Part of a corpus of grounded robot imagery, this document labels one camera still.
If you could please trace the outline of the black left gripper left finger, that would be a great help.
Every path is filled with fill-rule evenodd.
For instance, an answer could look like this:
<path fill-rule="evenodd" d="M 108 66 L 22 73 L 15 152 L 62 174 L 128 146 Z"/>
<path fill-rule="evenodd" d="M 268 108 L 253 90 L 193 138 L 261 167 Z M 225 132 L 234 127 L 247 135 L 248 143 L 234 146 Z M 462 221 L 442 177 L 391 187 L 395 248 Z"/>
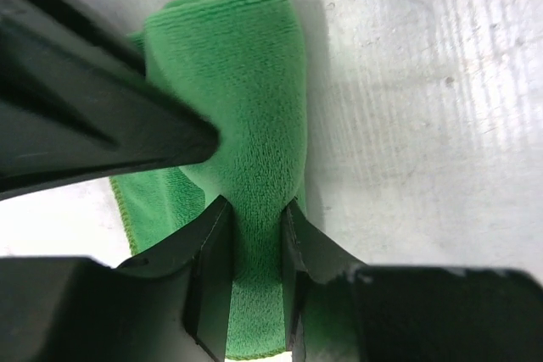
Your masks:
<path fill-rule="evenodd" d="M 232 206 L 111 268 L 83 257 L 1 261 L 4 361 L 222 361 Z"/>

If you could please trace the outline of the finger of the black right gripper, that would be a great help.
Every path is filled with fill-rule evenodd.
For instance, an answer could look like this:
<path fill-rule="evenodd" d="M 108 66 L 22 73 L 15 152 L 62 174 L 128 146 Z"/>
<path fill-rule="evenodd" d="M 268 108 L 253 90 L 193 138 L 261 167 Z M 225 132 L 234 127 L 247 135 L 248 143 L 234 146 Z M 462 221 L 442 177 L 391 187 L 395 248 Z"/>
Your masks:
<path fill-rule="evenodd" d="M 1 196 L 209 159 L 218 130 L 77 0 L 1 0 Z"/>

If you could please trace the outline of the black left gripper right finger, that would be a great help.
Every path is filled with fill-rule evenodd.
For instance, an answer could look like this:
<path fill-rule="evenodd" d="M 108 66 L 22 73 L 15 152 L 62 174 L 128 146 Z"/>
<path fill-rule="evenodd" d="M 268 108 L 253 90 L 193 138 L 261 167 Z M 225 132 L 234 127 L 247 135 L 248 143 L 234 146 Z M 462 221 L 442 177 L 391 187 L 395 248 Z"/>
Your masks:
<path fill-rule="evenodd" d="M 295 361 L 539 361 L 542 288 L 520 270 L 367 265 L 291 202 L 281 216 Z"/>

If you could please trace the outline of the green cloth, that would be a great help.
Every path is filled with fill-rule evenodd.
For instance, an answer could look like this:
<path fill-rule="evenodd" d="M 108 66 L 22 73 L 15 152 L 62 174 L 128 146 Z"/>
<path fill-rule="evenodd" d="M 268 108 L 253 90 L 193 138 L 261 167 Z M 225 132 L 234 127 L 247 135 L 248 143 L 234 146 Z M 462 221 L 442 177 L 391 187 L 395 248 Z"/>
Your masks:
<path fill-rule="evenodd" d="M 202 164 L 115 176 L 133 253 L 225 197 L 233 206 L 234 282 L 227 356 L 285 349 L 280 215 L 305 198 L 305 40 L 289 0 L 175 0 L 130 35 L 148 81 L 220 132 Z"/>

